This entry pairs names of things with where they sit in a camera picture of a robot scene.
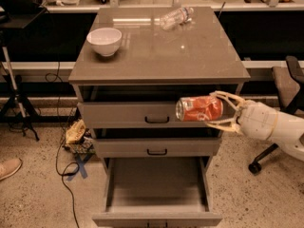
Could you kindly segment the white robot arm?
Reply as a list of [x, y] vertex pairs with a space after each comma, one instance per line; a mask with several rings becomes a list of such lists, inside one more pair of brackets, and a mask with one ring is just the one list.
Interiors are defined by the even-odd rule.
[[208, 121], [206, 125], [275, 143], [286, 154], [304, 161], [303, 118], [228, 92], [215, 91], [211, 95], [225, 101], [235, 110], [235, 114], [228, 119]]

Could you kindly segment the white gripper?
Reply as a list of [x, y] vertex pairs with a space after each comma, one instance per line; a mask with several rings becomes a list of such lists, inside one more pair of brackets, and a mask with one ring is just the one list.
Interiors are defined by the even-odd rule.
[[241, 113], [237, 120], [229, 118], [208, 121], [205, 123], [207, 126], [226, 132], [242, 132], [245, 136], [258, 140], [268, 140], [275, 130], [278, 113], [266, 104], [246, 102], [236, 94], [219, 90], [212, 92], [211, 96], [221, 99], [225, 106], [235, 112], [241, 110]]

